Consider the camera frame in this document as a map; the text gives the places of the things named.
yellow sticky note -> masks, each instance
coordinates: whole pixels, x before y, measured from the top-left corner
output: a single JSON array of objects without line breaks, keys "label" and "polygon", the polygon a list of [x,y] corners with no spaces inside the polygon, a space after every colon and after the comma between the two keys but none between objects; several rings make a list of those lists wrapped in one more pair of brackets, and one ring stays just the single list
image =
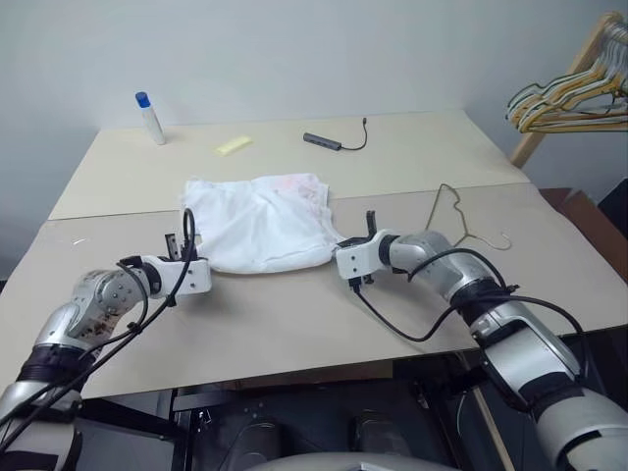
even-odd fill
[{"label": "yellow sticky note", "polygon": [[218,155],[225,157],[252,142],[253,139],[251,139],[248,135],[241,135],[240,137],[236,137],[235,139],[225,142],[223,145],[219,145],[214,149],[214,151]]}]

blue cap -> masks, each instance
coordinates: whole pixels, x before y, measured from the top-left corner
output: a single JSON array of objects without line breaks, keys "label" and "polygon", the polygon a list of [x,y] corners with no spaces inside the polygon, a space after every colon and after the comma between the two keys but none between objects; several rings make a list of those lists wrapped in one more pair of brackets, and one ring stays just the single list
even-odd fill
[{"label": "blue cap", "polygon": [[148,101],[148,95],[145,91],[139,91],[136,93],[135,99],[137,100],[137,104],[140,108],[148,108],[150,106],[150,101]]}]

beige tabletop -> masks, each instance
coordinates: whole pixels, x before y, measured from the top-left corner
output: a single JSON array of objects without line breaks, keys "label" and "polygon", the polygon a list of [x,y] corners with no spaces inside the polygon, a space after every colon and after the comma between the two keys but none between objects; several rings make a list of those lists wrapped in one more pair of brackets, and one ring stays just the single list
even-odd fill
[{"label": "beige tabletop", "polygon": [[[453,186],[524,183],[528,179],[463,111],[368,117],[368,144],[335,152],[303,142],[308,131],[358,145],[361,117],[166,129],[156,145],[142,129],[101,131],[80,162],[49,219],[147,213],[180,208],[184,183],[251,180],[313,173],[332,198]],[[253,142],[226,157],[214,152],[240,135]]]},{"label": "beige tabletop", "polygon": [[[580,233],[551,209],[530,183],[463,188],[461,207],[470,229],[495,243],[507,234],[513,246],[481,250],[521,294],[555,302],[586,330],[625,324],[628,291]],[[435,193],[414,192],[336,199],[337,229],[365,233],[364,213],[377,211],[379,227],[421,231]],[[450,239],[460,226],[446,197],[434,229]],[[39,329],[67,302],[79,276],[113,268],[131,254],[165,254],[165,233],[179,228],[179,212],[155,212],[48,221],[0,295],[0,384],[15,380]],[[408,333],[426,332],[445,303],[420,283],[381,274],[364,294]],[[569,325],[543,308],[532,310],[554,332]],[[135,309],[126,319],[136,316]],[[182,297],[117,355],[85,387],[85,397],[135,393],[354,362],[473,347],[458,316],[421,344],[400,339],[356,302],[333,263],[267,276],[214,274],[206,294]]]}]

hanger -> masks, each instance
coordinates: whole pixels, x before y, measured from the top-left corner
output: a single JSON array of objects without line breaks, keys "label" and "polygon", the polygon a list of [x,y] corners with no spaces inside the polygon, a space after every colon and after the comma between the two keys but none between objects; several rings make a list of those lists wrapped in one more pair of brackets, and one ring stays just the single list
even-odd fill
[{"label": "hanger", "polygon": [[[628,27],[621,22],[621,16],[614,15],[612,20],[607,20],[606,23],[602,26],[602,37],[617,35],[618,32],[626,32],[628,31]],[[533,95],[546,95],[551,87],[558,85],[559,83],[565,82],[567,80],[572,80],[575,78],[582,77],[591,72],[591,68],[587,71],[581,71],[579,73],[568,74],[565,76],[561,76],[553,79],[547,85],[540,85],[539,83],[532,83],[523,87],[521,90],[516,92],[514,96],[508,101],[506,108],[508,109],[508,115],[511,115],[515,108],[517,108],[522,100],[530,98]]]},{"label": "hanger", "polygon": [[531,106],[535,103],[541,101],[544,97],[544,94],[549,92],[552,88],[563,84],[567,81],[571,81],[573,79],[579,79],[586,76],[590,70],[586,70],[584,72],[580,72],[578,74],[571,74],[566,76],[561,76],[559,78],[555,78],[550,83],[545,86],[538,85],[537,83],[533,83],[532,85],[528,85],[523,88],[521,91],[517,93],[510,101],[508,102],[508,111],[506,113],[506,118],[515,126],[519,123],[521,119],[521,115],[526,112]]},{"label": "hanger", "polygon": [[580,113],[576,107],[583,101],[626,88],[625,71],[628,59],[628,28],[612,24],[604,30],[604,46],[594,65],[573,79],[559,78],[545,88],[541,99],[527,99],[512,113],[521,132],[527,131],[624,131],[626,114]]},{"label": "hanger", "polygon": [[436,209],[439,205],[439,200],[441,199],[441,193],[444,189],[447,189],[455,197],[455,201],[453,202],[453,209],[457,211],[457,213],[460,215],[460,221],[462,222],[462,229],[464,231],[462,237],[453,245],[454,247],[460,245],[460,243],[462,243],[467,238],[474,238],[476,240],[479,240],[488,245],[490,248],[494,248],[495,250],[509,250],[510,247],[512,247],[512,240],[510,240],[510,238],[504,233],[501,233],[501,236],[506,240],[506,246],[495,245],[487,239],[480,237],[479,235],[471,234],[471,232],[469,232],[469,227],[467,226],[467,220],[464,212],[458,207],[458,204],[460,204],[460,202],[462,201],[462,199],[460,198],[460,194],[455,188],[447,183],[441,183],[441,186],[439,186],[439,191],[436,193],[436,198],[434,199],[434,204],[432,205],[432,210],[430,211],[430,216],[428,217],[428,223],[425,225],[426,231],[429,230],[430,225],[432,224],[432,220],[434,219],[434,215],[436,214]]}]

white cloth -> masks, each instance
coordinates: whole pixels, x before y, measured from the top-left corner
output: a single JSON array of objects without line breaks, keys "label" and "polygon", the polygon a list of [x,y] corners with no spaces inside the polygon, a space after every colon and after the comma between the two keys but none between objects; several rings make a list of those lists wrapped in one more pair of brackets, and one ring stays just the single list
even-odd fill
[{"label": "white cloth", "polygon": [[312,174],[250,182],[190,181],[199,254],[221,272],[274,273],[327,263],[342,240],[327,207],[328,186]]}]

